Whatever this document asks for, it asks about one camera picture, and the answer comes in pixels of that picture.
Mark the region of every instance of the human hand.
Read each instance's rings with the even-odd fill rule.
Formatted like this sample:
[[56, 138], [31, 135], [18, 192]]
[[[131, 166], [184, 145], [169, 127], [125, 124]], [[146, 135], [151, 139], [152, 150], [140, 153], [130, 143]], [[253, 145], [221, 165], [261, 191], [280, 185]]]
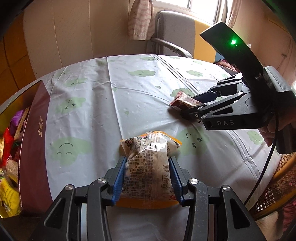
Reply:
[[[292, 124], [293, 128], [296, 128], [296, 107], [289, 108], [279, 115], [279, 131], [289, 124]], [[259, 132], [268, 146], [272, 145], [275, 129], [275, 116], [273, 116], [267, 126], [259, 128]]]

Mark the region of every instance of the snack bag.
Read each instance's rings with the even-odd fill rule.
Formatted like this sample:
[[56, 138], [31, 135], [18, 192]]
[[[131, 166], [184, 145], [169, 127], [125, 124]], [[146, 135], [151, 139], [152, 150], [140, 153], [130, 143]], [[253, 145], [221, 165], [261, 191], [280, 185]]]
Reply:
[[30, 107], [26, 108], [22, 114], [22, 117], [21, 119], [19, 120], [19, 123], [18, 123], [18, 126], [17, 126], [17, 129], [15, 131], [15, 135], [14, 135], [14, 140], [17, 140], [17, 141], [22, 141], [22, 135], [23, 135], [23, 132], [22, 130], [24, 129], [25, 127], [25, 121], [26, 121], [26, 118], [27, 118], [27, 115], [29, 113], [29, 110], [30, 110]]
[[177, 106], [182, 110], [188, 109], [189, 107], [201, 105], [199, 102], [191, 97], [189, 97], [185, 92], [179, 91], [175, 98], [169, 103], [169, 106]]
[[23, 112], [24, 112], [24, 110], [17, 111], [15, 113], [15, 116], [10, 121], [9, 131], [12, 136], [15, 135], [15, 132], [17, 130], [17, 126], [19, 125], [19, 122], [22, 118]]
[[161, 131], [120, 142], [128, 160], [117, 206], [155, 209], [178, 203], [170, 181], [168, 158], [182, 143]]
[[20, 214], [20, 194], [13, 188], [5, 168], [0, 169], [0, 201], [9, 217]]
[[4, 149], [3, 149], [3, 158], [0, 163], [0, 167], [3, 167], [6, 165], [6, 162], [10, 157], [10, 151], [14, 142], [14, 139], [11, 136], [8, 128], [6, 128], [6, 130], [3, 133], [3, 139], [4, 139]]

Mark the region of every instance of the red snack package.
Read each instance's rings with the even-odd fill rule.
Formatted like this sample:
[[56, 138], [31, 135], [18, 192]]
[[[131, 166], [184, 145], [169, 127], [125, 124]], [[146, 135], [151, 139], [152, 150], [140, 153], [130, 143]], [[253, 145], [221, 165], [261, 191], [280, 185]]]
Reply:
[[185, 110], [185, 109], [188, 109], [189, 107], [197, 106], [201, 104], [202, 104], [201, 102], [189, 97], [183, 91], [179, 91], [169, 105], [177, 106], [180, 109]]
[[6, 130], [4, 131], [3, 139], [4, 139], [3, 159], [2, 159], [2, 162], [0, 163], [0, 167], [3, 167], [6, 165], [6, 162], [10, 157], [11, 147], [14, 142], [14, 139], [11, 136], [8, 128], [6, 128]]

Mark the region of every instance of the blue gripper pad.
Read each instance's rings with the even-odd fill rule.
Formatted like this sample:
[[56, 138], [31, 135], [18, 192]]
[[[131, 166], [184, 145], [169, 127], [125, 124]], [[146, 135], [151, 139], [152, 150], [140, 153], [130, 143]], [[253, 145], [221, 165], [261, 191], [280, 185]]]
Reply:
[[181, 181], [178, 176], [178, 173], [177, 173], [176, 167], [174, 165], [174, 162], [172, 160], [172, 157], [170, 157], [168, 159], [168, 163], [169, 163], [169, 168], [170, 168], [170, 181], [172, 183], [176, 199], [180, 203], [180, 205], [182, 205], [184, 203], [183, 187], [181, 185]]
[[119, 200], [120, 194], [121, 194], [121, 190], [122, 190], [122, 186], [123, 186], [123, 181], [124, 181], [124, 171], [125, 171], [125, 164], [127, 162], [127, 158], [125, 156], [121, 156], [119, 158], [119, 161], [116, 165], [112, 173], [112, 177], [110, 179], [110, 181], [112, 181], [112, 179], [114, 180], [114, 176], [116, 175], [116, 178], [114, 180], [114, 182], [110, 182], [110, 187], [108, 189], [112, 189], [112, 198], [111, 198], [111, 206], [114, 206], [116, 204], [116, 202]]

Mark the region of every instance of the purple wrapper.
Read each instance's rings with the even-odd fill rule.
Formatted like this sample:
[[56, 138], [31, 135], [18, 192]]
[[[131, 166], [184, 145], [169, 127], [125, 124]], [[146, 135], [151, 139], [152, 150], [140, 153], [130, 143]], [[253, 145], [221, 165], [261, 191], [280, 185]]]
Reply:
[[20, 119], [22, 118], [23, 112], [24, 112], [24, 110], [17, 111], [15, 113], [15, 116], [10, 121], [9, 132], [12, 136], [14, 136], [14, 134], [17, 130], [17, 126], [20, 122]]

